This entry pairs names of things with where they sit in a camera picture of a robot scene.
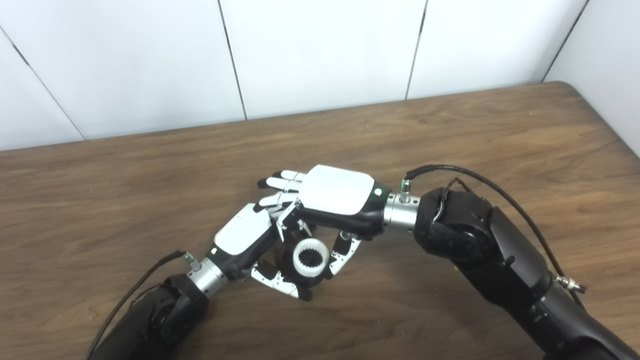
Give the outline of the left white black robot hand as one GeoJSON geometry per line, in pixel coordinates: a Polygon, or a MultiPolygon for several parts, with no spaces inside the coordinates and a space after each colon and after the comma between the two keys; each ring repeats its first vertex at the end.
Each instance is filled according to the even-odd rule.
{"type": "Polygon", "coordinates": [[[198,281],[199,289],[212,297],[227,283],[250,277],[282,294],[309,302],[313,298],[310,290],[261,259],[278,239],[269,212],[256,212],[254,204],[248,203],[215,234],[202,262],[204,274],[198,281]]]}

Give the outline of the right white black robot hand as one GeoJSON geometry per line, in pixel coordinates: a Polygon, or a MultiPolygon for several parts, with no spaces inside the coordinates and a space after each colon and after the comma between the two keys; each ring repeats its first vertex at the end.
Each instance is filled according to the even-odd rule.
{"type": "Polygon", "coordinates": [[[338,230],[320,273],[325,280],[345,266],[361,241],[384,232],[384,210],[393,194],[390,187],[366,173],[320,164],[308,173],[277,171],[259,180],[257,186],[273,189],[275,194],[261,198],[253,210],[270,215],[288,250],[298,244],[293,231],[311,236],[318,226],[338,230]]]}

